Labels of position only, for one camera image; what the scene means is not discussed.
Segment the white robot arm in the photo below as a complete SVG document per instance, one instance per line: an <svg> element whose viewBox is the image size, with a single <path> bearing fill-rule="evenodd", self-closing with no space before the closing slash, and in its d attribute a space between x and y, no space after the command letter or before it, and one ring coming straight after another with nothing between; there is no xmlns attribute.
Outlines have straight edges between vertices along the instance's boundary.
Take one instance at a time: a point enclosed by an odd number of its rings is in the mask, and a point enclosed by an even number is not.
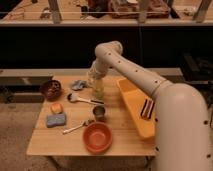
<svg viewBox="0 0 213 171"><path fill-rule="evenodd" d="M112 67L154 100L155 171L213 171L209 111L202 94L125 59L122 52L118 41L97 45L89 76L102 78Z"/></svg>

